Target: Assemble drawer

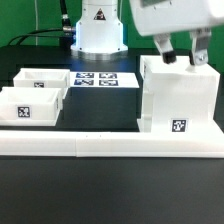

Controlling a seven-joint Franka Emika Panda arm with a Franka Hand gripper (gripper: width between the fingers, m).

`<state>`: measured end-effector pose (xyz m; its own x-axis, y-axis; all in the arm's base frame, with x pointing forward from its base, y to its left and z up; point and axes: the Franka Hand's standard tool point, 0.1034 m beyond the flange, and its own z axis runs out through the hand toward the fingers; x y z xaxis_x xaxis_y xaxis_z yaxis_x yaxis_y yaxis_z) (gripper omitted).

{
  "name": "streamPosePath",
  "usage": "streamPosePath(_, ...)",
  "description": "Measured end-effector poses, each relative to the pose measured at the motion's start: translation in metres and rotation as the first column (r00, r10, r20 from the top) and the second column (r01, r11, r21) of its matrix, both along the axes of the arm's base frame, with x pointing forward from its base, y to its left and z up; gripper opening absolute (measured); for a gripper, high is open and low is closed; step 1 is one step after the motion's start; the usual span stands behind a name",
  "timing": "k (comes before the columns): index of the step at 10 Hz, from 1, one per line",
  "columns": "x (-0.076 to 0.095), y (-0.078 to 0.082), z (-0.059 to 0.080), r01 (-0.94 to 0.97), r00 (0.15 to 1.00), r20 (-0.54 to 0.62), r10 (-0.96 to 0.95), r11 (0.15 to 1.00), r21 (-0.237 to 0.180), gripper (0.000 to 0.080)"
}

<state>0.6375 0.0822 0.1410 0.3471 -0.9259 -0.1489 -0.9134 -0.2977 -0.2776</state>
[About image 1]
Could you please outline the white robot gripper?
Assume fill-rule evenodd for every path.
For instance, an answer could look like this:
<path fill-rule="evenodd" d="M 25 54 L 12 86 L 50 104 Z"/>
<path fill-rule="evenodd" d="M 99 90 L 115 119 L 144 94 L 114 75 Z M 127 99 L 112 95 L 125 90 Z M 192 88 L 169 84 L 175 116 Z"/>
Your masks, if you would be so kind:
<path fill-rule="evenodd" d="M 224 24 L 224 0 L 129 1 L 138 33 L 141 36 L 154 35 L 154 43 L 164 63 L 176 61 L 169 33 L 191 30 L 190 64 L 201 66 L 208 62 L 211 29 L 204 27 Z"/>

